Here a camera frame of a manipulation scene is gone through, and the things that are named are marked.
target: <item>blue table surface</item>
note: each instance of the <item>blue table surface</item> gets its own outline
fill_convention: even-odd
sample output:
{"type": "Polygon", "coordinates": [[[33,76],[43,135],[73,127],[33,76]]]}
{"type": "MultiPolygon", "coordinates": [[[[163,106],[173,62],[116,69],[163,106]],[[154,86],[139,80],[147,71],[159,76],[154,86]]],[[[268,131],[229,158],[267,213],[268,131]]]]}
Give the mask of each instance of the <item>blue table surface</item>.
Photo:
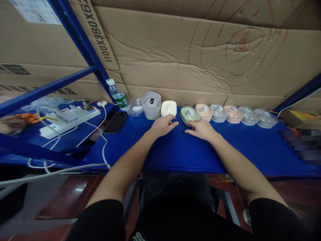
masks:
{"type": "MultiPolygon", "coordinates": [[[[75,106],[83,106],[82,102],[77,101],[73,102],[72,105],[75,106]]],[[[95,106],[96,108],[100,109],[101,114],[88,120],[88,123],[93,124],[95,126],[99,125],[102,120],[105,118],[105,111],[103,110],[102,107],[97,106],[96,103],[93,103],[92,106],[95,106]]],[[[113,108],[114,105],[108,104],[106,106],[106,111],[109,112],[111,108],[113,108]]],[[[64,108],[69,108],[68,104],[60,104],[58,106],[59,109],[64,109],[64,108]]],[[[23,114],[25,111],[19,109],[11,114],[23,114]]],[[[39,129],[44,127],[44,125],[39,122],[36,124],[30,124],[28,125],[24,131],[21,133],[14,135],[17,138],[20,138],[26,142],[38,145],[38,146],[43,146],[47,142],[50,141],[50,139],[46,139],[42,136],[40,136],[40,131],[39,129]]],[[[78,128],[70,132],[69,134],[62,136],[58,144],[55,146],[53,149],[54,151],[62,151],[70,148],[76,147],[76,145],[81,142],[89,133],[91,133],[94,130],[94,127],[91,125],[88,125],[86,123],[81,123],[78,125],[78,128]]],[[[53,141],[50,144],[48,144],[45,148],[49,149],[54,143],[56,142],[53,141]]],[[[2,164],[14,164],[14,165],[27,165],[27,161],[29,158],[24,157],[24,156],[19,156],[11,153],[0,153],[0,163],[2,164]]],[[[40,160],[33,159],[32,160],[32,165],[33,166],[43,166],[43,162],[40,160]]]]}
{"type": "MultiPolygon", "coordinates": [[[[169,171],[198,171],[208,173],[226,173],[222,162],[212,146],[197,137],[184,133],[190,129],[179,116],[179,125],[153,144],[143,170],[158,169],[169,171]]],[[[105,157],[113,165],[142,135],[149,130],[153,121],[128,116],[117,134],[104,134],[108,143],[105,157]]],[[[270,176],[321,176],[321,166],[302,165],[298,156],[282,140],[280,131],[288,130],[278,122],[271,129],[258,125],[247,126],[243,123],[231,124],[227,121],[210,121],[213,128],[231,145],[245,155],[264,175],[270,176]]],[[[83,159],[83,164],[103,163],[102,148],[105,140],[100,137],[83,159]]]]}

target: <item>water bottle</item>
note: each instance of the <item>water bottle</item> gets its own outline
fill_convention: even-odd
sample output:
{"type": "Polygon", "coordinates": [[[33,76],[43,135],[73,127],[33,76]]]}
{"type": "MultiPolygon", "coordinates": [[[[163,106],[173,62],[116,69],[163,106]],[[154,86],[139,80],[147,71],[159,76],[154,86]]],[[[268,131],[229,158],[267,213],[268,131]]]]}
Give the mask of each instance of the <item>water bottle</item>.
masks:
{"type": "Polygon", "coordinates": [[[109,85],[109,92],[111,96],[114,98],[118,107],[122,111],[125,111],[126,106],[128,106],[128,101],[125,97],[124,92],[118,89],[113,79],[106,80],[106,83],[109,85]]]}

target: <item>hand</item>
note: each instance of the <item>hand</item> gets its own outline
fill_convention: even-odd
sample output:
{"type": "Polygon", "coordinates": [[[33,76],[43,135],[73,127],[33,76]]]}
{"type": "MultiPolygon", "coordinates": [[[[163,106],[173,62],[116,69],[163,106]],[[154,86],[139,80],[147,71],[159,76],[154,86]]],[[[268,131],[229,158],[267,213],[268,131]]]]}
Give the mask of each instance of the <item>hand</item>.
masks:
{"type": "Polygon", "coordinates": [[[185,133],[188,133],[192,136],[196,136],[198,138],[201,138],[203,140],[213,142],[216,139],[220,138],[221,135],[218,134],[211,124],[208,121],[204,120],[191,120],[186,122],[186,124],[190,124],[193,127],[193,130],[185,130],[185,133]]]}
{"type": "Polygon", "coordinates": [[[23,131],[28,123],[20,116],[8,115],[0,118],[0,133],[17,134],[23,131]]]}
{"type": "Polygon", "coordinates": [[[166,117],[160,117],[154,121],[154,124],[150,128],[149,132],[157,139],[158,137],[166,135],[175,126],[178,125],[178,122],[172,123],[171,118],[176,119],[173,115],[168,115],[166,117]]]}

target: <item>pink plastic container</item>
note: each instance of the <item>pink plastic container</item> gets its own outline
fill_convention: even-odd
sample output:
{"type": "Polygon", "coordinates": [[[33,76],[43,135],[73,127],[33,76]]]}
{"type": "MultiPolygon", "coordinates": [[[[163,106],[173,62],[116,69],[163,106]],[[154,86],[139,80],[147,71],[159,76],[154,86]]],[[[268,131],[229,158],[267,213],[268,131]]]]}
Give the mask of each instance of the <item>pink plastic container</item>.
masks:
{"type": "Polygon", "coordinates": [[[241,114],[241,112],[238,111],[238,109],[234,106],[231,105],[226,105],[224,106],[224,110],[227,113],[227,118],[226,120],[230,123],[233,124],[238,124],[241,122],[243,115],[241,114]]]}
{"type": "Polygon", "coordinates": [[[208,122],[211,120],[213,114],[207,105],[197,104],[195,106],[195,109],[196,109],[196,112],[198,113],[198,115],[200,116],[200,119],[203,119],[208,122]]]}

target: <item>power strip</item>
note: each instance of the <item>power strip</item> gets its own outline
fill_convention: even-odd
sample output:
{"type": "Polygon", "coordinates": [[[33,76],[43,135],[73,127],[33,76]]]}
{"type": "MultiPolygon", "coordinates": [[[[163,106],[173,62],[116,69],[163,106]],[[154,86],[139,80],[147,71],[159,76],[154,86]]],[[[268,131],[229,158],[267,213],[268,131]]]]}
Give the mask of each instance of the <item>power strip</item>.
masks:
{"type": "MultiPolygon", "coordinates": [[[[58,116],[61,116],[63,119],[66,120],[66,118],[64,118],[64,115],[71,117],[72,118],[68,118],[67,121],[69,122],[68,124],[66,124],[65,126],[57,126],[56,124],[50,124],[49,126],[51,128],[53,128],[55,131],[57,131],[59,134],[62,134],[74,127],[76,127],[76,125],[80,125],[81,123],[83,123],[84,121],[88,121],[91,118],[94,118],[98,115],[100,115],[100,110],[98,110],[96,107],[94,107],[93,110],[91,111],[86,111],[84,110],[87,114],[84,116],[81,116],[81,118],[79,118],[75,113],[73,113],[72,110],[65,108],[63,110],[61,110],[61,114],[57,114],[58,116]]],[[[54,132],[52,129],[50,129],[49,127],[43,127],[40,129],[40,135],[47,138],[47,139],[52,139],[56,136],[58,136],[58,134],[56,132],[54,132]]]]}

